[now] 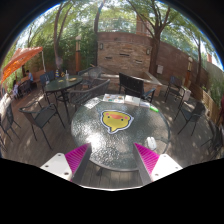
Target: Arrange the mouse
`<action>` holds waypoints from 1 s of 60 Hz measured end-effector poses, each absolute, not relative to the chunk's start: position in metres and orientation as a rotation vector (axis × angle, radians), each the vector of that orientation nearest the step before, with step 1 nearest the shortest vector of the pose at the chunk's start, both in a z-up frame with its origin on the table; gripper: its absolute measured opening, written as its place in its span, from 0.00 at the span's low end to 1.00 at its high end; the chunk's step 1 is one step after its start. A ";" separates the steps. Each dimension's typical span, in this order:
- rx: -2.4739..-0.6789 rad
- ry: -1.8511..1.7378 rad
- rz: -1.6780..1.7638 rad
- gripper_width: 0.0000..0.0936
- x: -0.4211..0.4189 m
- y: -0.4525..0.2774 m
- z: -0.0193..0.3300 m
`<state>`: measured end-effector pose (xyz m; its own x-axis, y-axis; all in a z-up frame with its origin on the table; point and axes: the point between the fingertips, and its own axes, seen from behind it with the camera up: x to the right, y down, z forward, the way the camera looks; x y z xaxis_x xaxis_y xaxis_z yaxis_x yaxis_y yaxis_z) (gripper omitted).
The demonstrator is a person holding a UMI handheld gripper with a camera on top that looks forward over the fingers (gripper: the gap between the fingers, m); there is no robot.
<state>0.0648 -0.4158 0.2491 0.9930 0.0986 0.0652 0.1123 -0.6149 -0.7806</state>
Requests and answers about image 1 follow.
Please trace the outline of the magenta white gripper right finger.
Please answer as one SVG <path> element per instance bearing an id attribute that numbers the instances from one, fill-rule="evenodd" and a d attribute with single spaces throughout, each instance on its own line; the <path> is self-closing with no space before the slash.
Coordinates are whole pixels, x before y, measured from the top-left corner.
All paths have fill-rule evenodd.
<path id="1" fill-rule="evenodd" d="M 137 143 L 133 146 L 133 154 L 143 185 L 147 185 L 182 169 L 168 154 L 159 155 Z"/>

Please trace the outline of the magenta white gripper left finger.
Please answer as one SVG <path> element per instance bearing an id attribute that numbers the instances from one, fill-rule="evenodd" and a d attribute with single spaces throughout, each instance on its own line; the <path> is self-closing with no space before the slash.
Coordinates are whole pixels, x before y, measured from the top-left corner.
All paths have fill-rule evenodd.
<path id="1" fill-rule="evenodd" d="M 75 184 L 80 184 L 91 153 L 91 144 L 87 143 L 66 154 L 55 154 L 41 166 L 41 169 Z"/>

